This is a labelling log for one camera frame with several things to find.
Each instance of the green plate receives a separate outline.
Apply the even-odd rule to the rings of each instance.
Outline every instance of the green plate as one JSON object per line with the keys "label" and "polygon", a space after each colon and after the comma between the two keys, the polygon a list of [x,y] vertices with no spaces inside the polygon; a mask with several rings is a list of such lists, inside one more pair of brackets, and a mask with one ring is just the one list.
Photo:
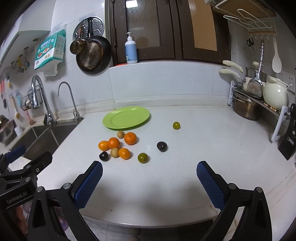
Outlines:
{"label": "green plate", "polygon": [[103,125],[111,129],[130,128],[143,123],[149,116],[149,110],[143,107],[123,107],[105,115]]}

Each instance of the dish basket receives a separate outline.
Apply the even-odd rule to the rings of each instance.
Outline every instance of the dish basket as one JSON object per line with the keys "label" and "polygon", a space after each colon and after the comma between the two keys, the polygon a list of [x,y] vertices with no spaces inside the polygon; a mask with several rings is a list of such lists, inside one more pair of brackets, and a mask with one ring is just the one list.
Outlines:
{"label": "dish basket", "polygon": [[[39,104],[42,104],[43,99],[41,96],[39,85],[36,86],[36,95],[37,95],[37,99],[38,99]],[[33,92],[32,92],[32,90],[29,90],[28,94],[22,98],[21,109],[23,111],[26,111],[26,110],[29,110],[32,108],[33,108]]]}

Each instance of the textured blue pad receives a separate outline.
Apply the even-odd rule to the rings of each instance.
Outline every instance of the textured blue pad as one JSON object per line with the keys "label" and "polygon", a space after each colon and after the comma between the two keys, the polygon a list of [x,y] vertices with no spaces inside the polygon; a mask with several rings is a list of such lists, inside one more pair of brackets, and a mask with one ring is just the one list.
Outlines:
{"label": "textured blue pad", "polygon": [[196,175],[211,199],[215,208],[222,210],[225,206],[225,195],[206,167],[200,162],[196,167]]}
{"label": "textured blue pad", "polygon": [[19,157],[25,154],[26,154],[26,147],[19,146],[18,148],[6,154],[6,162],[13,163],[16,159],[18,159]]}
{"label": "textured blue pad", "polygon": [[103,166],[102,163],[98,162],[75,193],[75,207],[77,210],[85,208],[102,175]]}

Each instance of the small white bottle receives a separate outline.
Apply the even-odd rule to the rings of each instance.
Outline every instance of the small white bottle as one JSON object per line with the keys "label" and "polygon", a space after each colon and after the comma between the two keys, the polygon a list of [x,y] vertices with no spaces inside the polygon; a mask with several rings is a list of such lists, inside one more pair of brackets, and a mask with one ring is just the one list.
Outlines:
{"label": "small white bottle", "polygon": [[131,32],[128,32],[128,40],[125,43],[126,47],[126,61],[128,64],[135,64],[138,62],[136,42],[131,37]]}

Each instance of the perforated metal disc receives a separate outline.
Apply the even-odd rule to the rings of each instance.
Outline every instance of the perforated metal disc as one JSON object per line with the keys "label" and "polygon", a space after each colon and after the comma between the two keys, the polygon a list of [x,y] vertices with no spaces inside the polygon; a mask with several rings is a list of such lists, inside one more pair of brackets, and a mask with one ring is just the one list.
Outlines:
{"label": "perforated metal disc", "polygon": [[103,48],[96,42],[87,43],[84,53],[78,54],[78,64],[87,69],[93,69],[102,61]]}
{"label": "perforated metal disc", "polygon": [[[92,29],[93,29],[93,36],[102,36],[104,32],[104,22],[101,18],[99,17],[92,17],[93,18],[93,23],[92,23]],[[82,38],[83,39],[88,39],[87,31],[89,29],[89,24],[87,21],[87,18],[82,20],[75,28],[73,32],[73,41],[78,39],[78,34],[79,34],[79,28],[80,25],[82,25]]]}

